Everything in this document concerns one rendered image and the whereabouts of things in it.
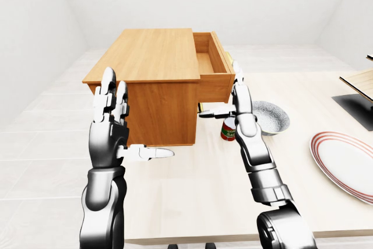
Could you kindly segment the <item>white plate with red rings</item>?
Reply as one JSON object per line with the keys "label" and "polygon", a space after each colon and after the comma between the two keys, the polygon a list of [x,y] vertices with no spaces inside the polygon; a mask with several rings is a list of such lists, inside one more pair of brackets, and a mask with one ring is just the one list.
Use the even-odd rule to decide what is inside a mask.
{"label": "white plate with red rings", "polygon": [[373,147],[334,131],[318,132],[309,141],[311,155],[325,176],[349,195],[373,205]]}

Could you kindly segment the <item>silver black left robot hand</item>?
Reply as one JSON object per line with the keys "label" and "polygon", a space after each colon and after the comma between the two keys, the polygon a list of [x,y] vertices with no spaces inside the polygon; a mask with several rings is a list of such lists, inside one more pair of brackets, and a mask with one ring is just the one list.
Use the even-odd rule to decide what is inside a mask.
{"label": "silver black left robot hand", "polygon": [[101,85],[94,93],[94,118],[89,131],[89,154],[92,166],[106,169],[120,166],[124,159],[146,162],[174,156],[165,148],[149,148],[144,144],[127,144],[129,128],[128,87],[124,81],[116,84],[116,75],[106,67]]}

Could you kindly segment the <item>red green printed tin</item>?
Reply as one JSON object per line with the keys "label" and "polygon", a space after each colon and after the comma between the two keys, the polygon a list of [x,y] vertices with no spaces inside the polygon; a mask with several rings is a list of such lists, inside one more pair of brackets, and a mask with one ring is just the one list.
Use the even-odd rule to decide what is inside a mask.
{"label": "red green printed tin", "polygon": [[235,118],[227,117],[224,119],[220,136],[225,141],[234,141],[235,140]]}

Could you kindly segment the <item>grey patterned bowl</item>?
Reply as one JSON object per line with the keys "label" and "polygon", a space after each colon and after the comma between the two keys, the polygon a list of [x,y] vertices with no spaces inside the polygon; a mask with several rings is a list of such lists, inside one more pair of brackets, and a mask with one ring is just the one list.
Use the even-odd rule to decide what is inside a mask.
{"label": "grey patterned bowl", "polygon": [[290,119],[286,112],[273,103],[253,101],[252,111],[264,136],[279,134],[290,126]]}

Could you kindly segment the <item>wooden drawer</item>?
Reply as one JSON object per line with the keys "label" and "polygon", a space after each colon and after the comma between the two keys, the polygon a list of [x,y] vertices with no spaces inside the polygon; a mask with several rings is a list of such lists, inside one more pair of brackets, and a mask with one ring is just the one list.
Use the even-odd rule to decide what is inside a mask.
{"label": "wooden drawer", "polygon": [[227,103],[235,79],[229,56],[213,31],[194,32],[193,39],[200,74],[198,102]]}

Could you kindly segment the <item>wooden cabinet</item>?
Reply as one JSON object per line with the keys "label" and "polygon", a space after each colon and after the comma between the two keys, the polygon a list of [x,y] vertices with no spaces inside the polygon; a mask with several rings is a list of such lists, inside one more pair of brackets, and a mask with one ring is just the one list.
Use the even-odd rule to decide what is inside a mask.
{"label": "wooden cabinet", "polygon": [[108,66],[128,85],[130,144],[195,143],[200,74],[191,29],[125,29],[82,82],[94,90]]}

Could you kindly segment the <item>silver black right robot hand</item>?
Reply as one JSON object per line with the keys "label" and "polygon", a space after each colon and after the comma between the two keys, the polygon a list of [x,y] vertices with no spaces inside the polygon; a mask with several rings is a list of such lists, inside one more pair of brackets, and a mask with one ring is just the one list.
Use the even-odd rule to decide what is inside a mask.
{"label": "silver black right robot hand", "polygon": [[234,60],[232,63],[235,71],[235,79],[232,87],[233,104],[231,106],[217,107],[199,113],[200,118],[226,118],[226,117],[240,117],[241,120],[247,121],[250,119],[254,123],[257,118],[253,114],[252,99],[248,86],[244,82],[244,73],[239,63]]}

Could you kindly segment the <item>wooden slat tray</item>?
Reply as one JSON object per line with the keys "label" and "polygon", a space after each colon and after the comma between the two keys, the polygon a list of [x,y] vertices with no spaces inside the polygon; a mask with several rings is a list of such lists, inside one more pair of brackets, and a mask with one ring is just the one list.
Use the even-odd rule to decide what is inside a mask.
{"label": "wooden slat tray", "polygon": [[373,68],[339,79],[362,97],[373,103]]}

